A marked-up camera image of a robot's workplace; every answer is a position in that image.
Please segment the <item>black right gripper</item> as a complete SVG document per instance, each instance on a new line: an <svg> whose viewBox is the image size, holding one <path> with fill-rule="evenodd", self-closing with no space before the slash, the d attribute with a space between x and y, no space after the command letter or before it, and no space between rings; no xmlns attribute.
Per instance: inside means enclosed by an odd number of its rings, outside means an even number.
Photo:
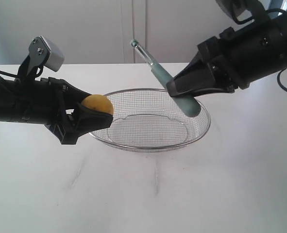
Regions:
<svg viewBox="0 0 287 233"><path fill-rule="evenodd" d="M234 93L287 68L287 11L246 8L249 18L233 19L245 27L227 28L198 45L195 57L173 78L179 94Z"/></svg>

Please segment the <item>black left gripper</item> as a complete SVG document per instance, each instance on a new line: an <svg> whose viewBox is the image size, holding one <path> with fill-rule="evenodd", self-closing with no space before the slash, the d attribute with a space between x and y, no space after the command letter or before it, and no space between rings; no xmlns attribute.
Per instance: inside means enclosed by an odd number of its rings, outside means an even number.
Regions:
<svg viewBox="0 0 287 233"><path fill-rule="evenodd" d="M26 85L16 84L15 89L10 121L44 125L62 145L74 145L79 137L112 124L111 114L81 104L90 93L63 79L42 78ZM66 113L68 109L74 110L74 116Z"/></svg>

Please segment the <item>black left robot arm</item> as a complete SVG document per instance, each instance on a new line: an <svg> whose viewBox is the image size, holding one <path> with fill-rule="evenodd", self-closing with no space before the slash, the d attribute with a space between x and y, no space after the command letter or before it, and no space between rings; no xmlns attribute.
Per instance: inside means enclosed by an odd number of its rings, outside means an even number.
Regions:
<svg viewBox="0 0 287 233"><path fill-rule="evenodd" d="M0 76L0 121L44 125L63 145L109 128L113 116L81 104L89 96L63 79L20 82Z"/></svg>

